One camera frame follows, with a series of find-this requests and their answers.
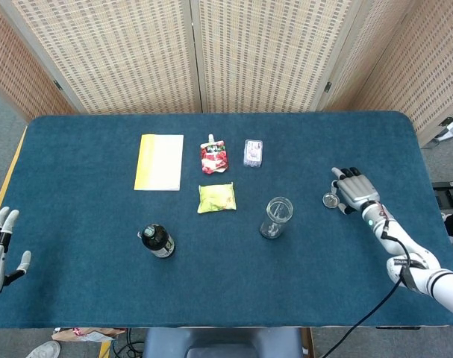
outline clear glass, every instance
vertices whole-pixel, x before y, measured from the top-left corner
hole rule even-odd
[[[267,239],[275,239],[282,234],[287,222],[293,216],[293,205],[282,196],[273,198],[266,207],[266,214],[259,231]]]

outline red pouch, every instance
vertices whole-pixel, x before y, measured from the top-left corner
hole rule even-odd
[[[223,173],[228,168],[228,155],[225,142],[214,141],[213,134],[208,136],[208,143],[200,145],[201,170],[206,174]]]

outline dark bottle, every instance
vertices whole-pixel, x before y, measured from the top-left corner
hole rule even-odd
[[[175,250],[173,238],[166,232],[165,228],[158,224],[150,224],[138,233],[144,246],[146,246],[156,257],[170,257]]]

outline small plastic box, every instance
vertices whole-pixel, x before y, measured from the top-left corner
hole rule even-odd
[[[244,159],[245,166],[258,167],[263,162],[263,141],[247,139],[244,143]]]

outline yellow notebook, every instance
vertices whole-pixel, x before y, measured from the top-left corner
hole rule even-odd
[[[179,190],[182,135],[143,134],[135,190]]]

